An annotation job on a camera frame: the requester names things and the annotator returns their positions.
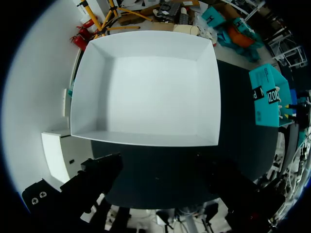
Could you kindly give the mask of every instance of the paper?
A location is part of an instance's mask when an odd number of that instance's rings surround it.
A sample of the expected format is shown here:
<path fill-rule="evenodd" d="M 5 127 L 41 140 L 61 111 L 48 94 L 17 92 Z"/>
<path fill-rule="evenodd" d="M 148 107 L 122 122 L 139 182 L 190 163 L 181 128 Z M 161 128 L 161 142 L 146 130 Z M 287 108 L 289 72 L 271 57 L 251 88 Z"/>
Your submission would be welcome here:
<path fill-rule="evenodd" d="M 192 1 L 184 1 L 183 4 L 184 4 L 184 6 L 192 6 L 193 5 Z"/>

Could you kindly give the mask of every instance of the orange object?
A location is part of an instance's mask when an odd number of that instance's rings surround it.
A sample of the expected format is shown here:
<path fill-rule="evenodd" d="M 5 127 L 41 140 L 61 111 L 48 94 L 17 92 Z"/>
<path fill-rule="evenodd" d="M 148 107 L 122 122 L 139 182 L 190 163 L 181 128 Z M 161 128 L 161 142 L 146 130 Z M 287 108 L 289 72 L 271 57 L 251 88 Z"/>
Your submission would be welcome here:
<path fill-rule="evenodd" d="M 231 25 L 227 27 L 227 32 L 233 43 L 237 44 L 242 48 L 247 48 L 254 44 L 254 40 L 240 33 L 235 26 Z"/>

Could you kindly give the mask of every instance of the white wall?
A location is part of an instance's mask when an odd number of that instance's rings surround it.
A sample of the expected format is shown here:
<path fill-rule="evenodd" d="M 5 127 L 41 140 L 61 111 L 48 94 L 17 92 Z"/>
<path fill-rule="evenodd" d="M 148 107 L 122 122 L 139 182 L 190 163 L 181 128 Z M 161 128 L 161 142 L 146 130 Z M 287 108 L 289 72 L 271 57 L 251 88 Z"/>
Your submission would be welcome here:
<path fill-rule="evenodd" d="M 72 1 L 56 1 L 30 29 L 10 68 L 1 133 L 7 168 L 20 193 L 41 178 L 60 185 L 49 173 L 41 132 L 68 126 L 62 98 L 78 53 L 70 38 L 81 16 Z"/>
<path fill-rule="evenodd" d="M 78 5 L 81 0 L 72 0 L 75 5 Z M 92 12 L 98 17 L 100 22 L 103 22 L 105 19 L 105 15 L 108 14 L 109 4 L 107 0 L 87 0 L 88 5 L 90 6 Z M 84 15 L 87 15 L 87 11 L 84 6 L 79 6 L 78 9 Z"/>

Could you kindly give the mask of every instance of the red fire extinguisher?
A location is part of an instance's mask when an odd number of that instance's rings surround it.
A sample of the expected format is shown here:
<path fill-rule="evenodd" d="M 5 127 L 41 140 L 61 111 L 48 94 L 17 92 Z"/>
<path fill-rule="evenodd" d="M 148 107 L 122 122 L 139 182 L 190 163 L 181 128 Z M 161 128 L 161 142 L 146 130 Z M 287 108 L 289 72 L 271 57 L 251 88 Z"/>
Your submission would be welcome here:
<path fill-rule="evenodd" d="M 86 50 L 87 42 L 80 35 L 75 35 L 70 39 L 71 42 L 75 43 L 82 51 Z"/>
<path fill-rule="evenodd" d="M 91 33 L 89 33 L 87 28 L 80 26 L 77 26 L 77 28 L 80 29 L 78 34 L 80 34 L 84 38 L 84 40 L 89 41 L 91 39 L 92 35 Z"/>

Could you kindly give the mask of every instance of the black device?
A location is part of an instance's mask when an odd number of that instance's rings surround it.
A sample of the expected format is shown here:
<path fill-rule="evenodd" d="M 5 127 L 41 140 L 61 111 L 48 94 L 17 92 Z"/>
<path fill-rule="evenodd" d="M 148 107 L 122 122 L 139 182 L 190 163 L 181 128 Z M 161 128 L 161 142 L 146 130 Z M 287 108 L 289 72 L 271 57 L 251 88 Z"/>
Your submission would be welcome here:
<path fill-rule="evenodd" d="M 121 155 L 88 159 L 81 165 L 82 171 L 60 187 L 62 192 L 42 180 L 22 193 L 31 214 L 41 223 L 52 229 L 98 232 L 92 224 L 97 220 L 86 223 L 80 216 L 90 212 L 101 193 L 110 191 L 122 170 Z M 276 181 L 260 189 L 230 163 L 211 163 L 198 155 L 197 165 L 209 190 L 217 193 L 229 208 L 226 220 L 234 231 L 266 233 L 271 229 L 269 219 L 285 201 L 284 196 L 275 191 Z"/>

